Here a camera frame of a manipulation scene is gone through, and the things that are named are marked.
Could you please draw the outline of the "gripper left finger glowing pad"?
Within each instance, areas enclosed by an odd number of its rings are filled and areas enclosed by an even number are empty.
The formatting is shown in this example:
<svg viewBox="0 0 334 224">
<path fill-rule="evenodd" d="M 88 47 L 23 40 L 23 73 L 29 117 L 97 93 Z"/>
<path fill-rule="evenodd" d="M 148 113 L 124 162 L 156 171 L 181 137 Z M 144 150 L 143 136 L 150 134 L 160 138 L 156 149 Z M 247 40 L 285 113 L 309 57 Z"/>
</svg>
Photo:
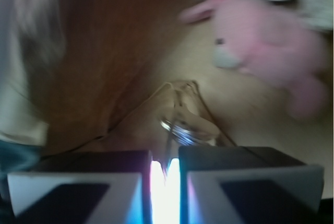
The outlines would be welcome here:
<svg viewBox="0 0 334 224">
<path fill-rule="evenodd" d="M 151 223 L 147 150 L 52 156 L 8 176 L 16 223 Z"/>
</svg>

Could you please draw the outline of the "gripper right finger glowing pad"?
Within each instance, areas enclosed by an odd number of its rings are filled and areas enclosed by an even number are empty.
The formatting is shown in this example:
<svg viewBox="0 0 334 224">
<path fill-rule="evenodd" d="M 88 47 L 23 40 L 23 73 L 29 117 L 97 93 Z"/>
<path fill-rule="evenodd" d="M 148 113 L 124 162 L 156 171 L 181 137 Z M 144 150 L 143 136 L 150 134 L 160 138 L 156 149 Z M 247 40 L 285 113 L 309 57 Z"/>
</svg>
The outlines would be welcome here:
<svg viewBox="0 0 334 224">
<path fill-rule="evenodd" d="M 181 223 L 322 223 L 324 168 L 270 147 L 183 146 Z"/>
</svg>

